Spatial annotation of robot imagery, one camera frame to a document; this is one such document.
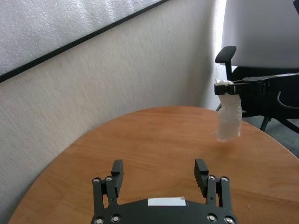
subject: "white chair backrest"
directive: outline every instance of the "white chair backrest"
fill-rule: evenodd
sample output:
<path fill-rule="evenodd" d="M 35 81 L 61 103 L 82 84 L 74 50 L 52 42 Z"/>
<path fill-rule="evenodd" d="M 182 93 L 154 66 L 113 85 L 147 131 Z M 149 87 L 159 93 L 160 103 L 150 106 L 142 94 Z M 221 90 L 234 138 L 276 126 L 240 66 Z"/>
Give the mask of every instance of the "white chair backrest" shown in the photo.
<path fill-rule="evenodd" d="M 235 66 L 299 68 L 294 0 L 227 0 L 222 46 L 235 45 Z"/>

